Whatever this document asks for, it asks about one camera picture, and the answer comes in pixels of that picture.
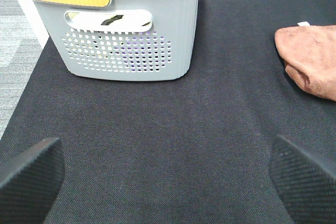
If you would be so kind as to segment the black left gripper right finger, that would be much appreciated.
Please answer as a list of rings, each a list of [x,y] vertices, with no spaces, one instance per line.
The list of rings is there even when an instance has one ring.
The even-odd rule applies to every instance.
[[[335,223],[335,162],[286,135],[272,144],[269,176],[294,223]]]

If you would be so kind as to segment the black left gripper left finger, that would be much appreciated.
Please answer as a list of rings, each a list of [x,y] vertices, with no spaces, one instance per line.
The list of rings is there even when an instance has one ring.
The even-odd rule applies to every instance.
[[[65,177],[59,138],[46,138],[1,165],[1,223],[43,223]]]

